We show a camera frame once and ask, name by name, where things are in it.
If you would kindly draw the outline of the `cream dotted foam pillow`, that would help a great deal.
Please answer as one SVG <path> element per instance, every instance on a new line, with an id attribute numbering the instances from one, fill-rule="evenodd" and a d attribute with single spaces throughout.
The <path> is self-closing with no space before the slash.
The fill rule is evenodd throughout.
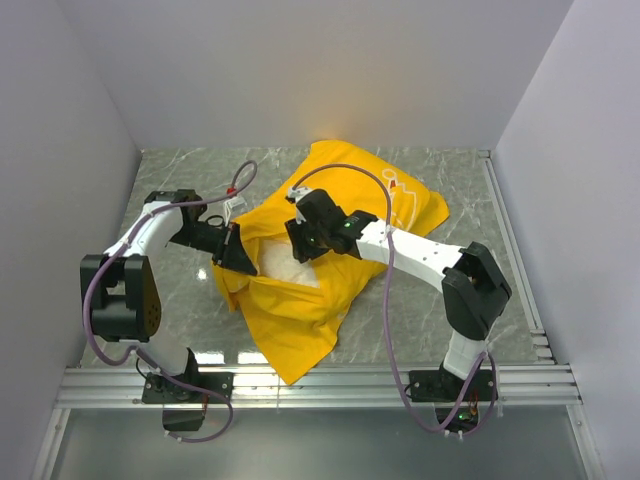
<path id="1" fill-rule="evenodd" d="M 283 240 L 262 240 L 258 264 L 260 274 L 270 279 L 312 288 L 319 287 L 312 265 L 296 260 L 291 244 Z"/>

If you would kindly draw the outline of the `yellow printed pillowcase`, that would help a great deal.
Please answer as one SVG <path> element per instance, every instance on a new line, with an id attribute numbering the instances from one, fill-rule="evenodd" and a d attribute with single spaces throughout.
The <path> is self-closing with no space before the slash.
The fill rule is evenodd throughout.
<path id="1" fill-rule="evenodd" d="M 260 206 L 238 217 L 241 243 L 253 263 L 269 259 L 273 241 L 290 244 L 285 223 L 294 217 L 285 199 L 296 182 L 325 190 L 346 213 L 389 217 L 397 228 L 426 236 L 449 216 L 443 196 L 374 154 L 339 140 L 315 142 L 307 158 Z M 327 253 L 309 262 L 317 279 L 307 286 L 273 274 L 239 274 L 214 266 L 213 277 L 230 310 L 240 310 L 259 350 L 288 385 L 335 347 L 356 296 L 385 265 Z"/>

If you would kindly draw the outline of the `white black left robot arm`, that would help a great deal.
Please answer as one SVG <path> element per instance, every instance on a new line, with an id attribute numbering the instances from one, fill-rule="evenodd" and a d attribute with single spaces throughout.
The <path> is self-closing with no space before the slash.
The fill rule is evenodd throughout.
<path id="1" fill-rule="evenodd" d="M 254 276 L 240 227 L 228 218 L 212 224 L 192 189 L 154 191 L 136 222 L 102 254 L 80 264 L 83 325 L 90 341 L 123 343 L 147 364 L 146 386 L 189 402 L 211 392 L 193 351 L 161 327 L 162 305 L 152 264 L 169 243 L 211 254 L 214 265 Z"/>

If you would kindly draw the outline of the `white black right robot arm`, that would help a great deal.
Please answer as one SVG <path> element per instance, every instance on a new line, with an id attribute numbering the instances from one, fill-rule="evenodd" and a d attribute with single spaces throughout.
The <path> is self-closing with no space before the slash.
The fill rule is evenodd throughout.
<path id="1" fill-rule="evenodd" d="M 392 265 L 443 295 L 452 336 L 439 387 L 455 400 L 472 392 L 473 364 L 486 352 L 489 332 L 512 296 L 489 249 L 478 242 L 467 247 L 437 243 L 362 210 L 347 215 L 322 189 L 291 188 L 286 200 L 296 209 L 285 228 L 297 261 L 334 252 Z"/>

